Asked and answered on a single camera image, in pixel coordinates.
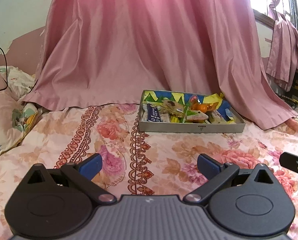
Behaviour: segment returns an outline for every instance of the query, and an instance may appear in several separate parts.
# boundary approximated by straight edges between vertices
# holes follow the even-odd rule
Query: candy wrapper
[[[141,118],[141,121],[143,121],[143,122],[152,122],[152,121],[148,120],[148,108],[151,108],[152,106],[153,105],[150,102],[146,102],[146,103],[142,104],[142,108],[144,110],[144,113],[143,113],[143,116]],[[162,114],[160,106],[154,106],[154,107],[156,107],[158,112],[159,112],[161,122],[170,122],[169,115],[168,114]]]
[[[211,111],[211,112],[207,112],[208,115],[208,119],[212,124],[219,124],[219,123],[223,123],[226,124],[227,122],[225,121],[225,119],[221,116],[221,114],[219,114],[219,112],[217,110]]]
[[[190,109],[191,110],[201,111],[203,113],[206,113],[206,112],[216,110],[219,103],[215,102],[215,103],[204,104],[204,103],[201,103],[201,101],[200,101],[200,99],[198,98],[197,95],[193,95],[189,99],[189,104],[190,104]]]
[[[163,105],[161,106],[162,114],[170,114],[179,118],[183,118],[185,115],[185,108],[183,105],[176,101],[170,101],[169,99],[162,100]]]
[[[161,122],[158,108],[152,104],[147,104],[148,109],[148,122]]]
[[[201,111],[188,109],[186,112],[186,117],[185,117],[186,122],[204,123],[206,119],[208,119],[208,116]]]
[[[179,119],[179,117],[177,117],[175,115],[171,115],[170,116],[170,122],[179,123],[180,122],[180,119]]]
[[[235,123],[232,112],[228,108],[225,111],[226,115],[229,118],[229,121],[227,121],[227,123]]]

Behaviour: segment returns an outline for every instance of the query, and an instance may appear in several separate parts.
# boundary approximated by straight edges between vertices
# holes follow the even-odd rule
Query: blue gripper pad
[[[197,167],[200,173],[208,180],[212,179],[221,172],[220,165],[208,160],[203,155],[198,156]]]
[[[88,180],[94,178],[102,169],[102,157],[100,154],[95,154],[79,165],[79,173],[86,177]]]

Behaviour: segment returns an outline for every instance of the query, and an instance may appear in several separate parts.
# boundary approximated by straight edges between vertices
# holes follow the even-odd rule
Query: ribbed plastic surface
[[[23,240],[15,236],[13,240]],[[241,240],[214,225],[198,206],[177,196],[123,196],[100,207],[80,231],[62,240]],[[287,240],[278,236],[272,240]]]

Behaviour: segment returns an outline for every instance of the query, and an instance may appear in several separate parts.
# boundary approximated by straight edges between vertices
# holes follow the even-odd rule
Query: bed
[[[298,240],[298,175],[278,164],[279,155],[298,155],[298,118],[263,131],[246,120],[241,134],[144,133],[137,129],[138,105],[90,106],[42,114],[22,143],[0,156],[0,240],[12,236],[4,206],[34,163],[59,168],[97,152],[103,158],[93,182],[121,194],[179,194],[207,179],[196,167],[200,153],[241,168],[267,164],[291,197],[296,217],[289,231]]]

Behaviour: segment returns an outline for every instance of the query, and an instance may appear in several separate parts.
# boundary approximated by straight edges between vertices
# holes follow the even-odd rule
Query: blue snack package
[[[161,122],[158,108],[152,104],[147,104],[148,122]]]

